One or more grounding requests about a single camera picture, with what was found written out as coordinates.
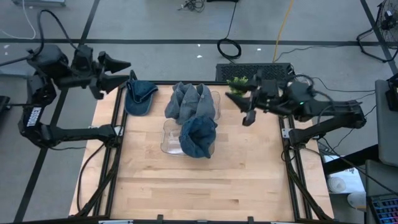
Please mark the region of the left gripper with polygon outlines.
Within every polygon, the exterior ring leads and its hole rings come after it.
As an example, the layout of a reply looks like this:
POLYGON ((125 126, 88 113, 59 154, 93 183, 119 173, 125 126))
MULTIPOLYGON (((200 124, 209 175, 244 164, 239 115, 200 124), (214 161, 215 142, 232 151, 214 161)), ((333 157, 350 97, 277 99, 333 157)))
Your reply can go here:
POLYGON ((68 58, 64 53, 55 54, 57 67, 55 69, 54 84, 58 88, 73 86, 87 86, 96 100, 102 100, 103 91, 107 94, 129 80, 127 75, 102 74, 105 72, 116 73, 131 66, 130 62, 111 58, 105 51, 98 54, 98 62, 93 59, 92 52, 78 52, 68 65, 68 58))

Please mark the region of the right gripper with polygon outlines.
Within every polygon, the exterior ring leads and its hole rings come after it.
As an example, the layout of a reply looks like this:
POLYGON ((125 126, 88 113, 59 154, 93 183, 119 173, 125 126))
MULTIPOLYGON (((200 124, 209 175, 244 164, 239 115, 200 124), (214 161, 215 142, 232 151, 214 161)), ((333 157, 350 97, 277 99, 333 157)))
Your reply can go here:
POLYGON ((241 97, 226 92, 225 95, 240 109, 245 112, 243 126, 250 126, 256 120, 255 109, 261 109, 264 113, 269 111, 278 115, 283 115, 285 109, 282 106, 286 102, 280 96, 277 80, 266 80, 262 77, 263 70, 258 70, 251 80, 247 83, 230 83, 229 86, 240 92, 250 91, 248 97, 241 97))

